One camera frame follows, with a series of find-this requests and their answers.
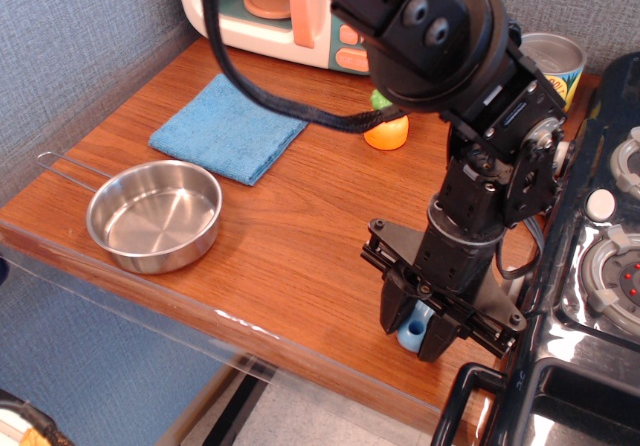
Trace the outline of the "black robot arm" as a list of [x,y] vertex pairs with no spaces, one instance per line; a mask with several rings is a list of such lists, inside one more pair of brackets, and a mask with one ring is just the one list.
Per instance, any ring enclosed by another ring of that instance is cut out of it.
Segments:
[[421,360],[437,360],[458,338],[503,356],[526,321],[491,267],[506,232],[559,195],[554,157],[564,100],[521,53],[501,0],[331,2],[363,36],[382,95],[450,126],[447,171],[426,229],[383,219],[369,225],[362,254],[383,274],[381,326],[398,330],[423,303],[433,314]]

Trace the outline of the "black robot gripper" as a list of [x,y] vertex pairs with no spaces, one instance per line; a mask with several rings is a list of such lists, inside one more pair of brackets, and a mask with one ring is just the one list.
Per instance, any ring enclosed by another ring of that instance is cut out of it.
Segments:
[[458,338],[503,358],[526,327],[491,270],[505,226],[464,225],[436,200],[427,217],[424,231],[381,218],[368,225],[361,255],[382,274],[381,327],[395,332],[421,301],[434,311],[417,353],[421,361],[434,363]]

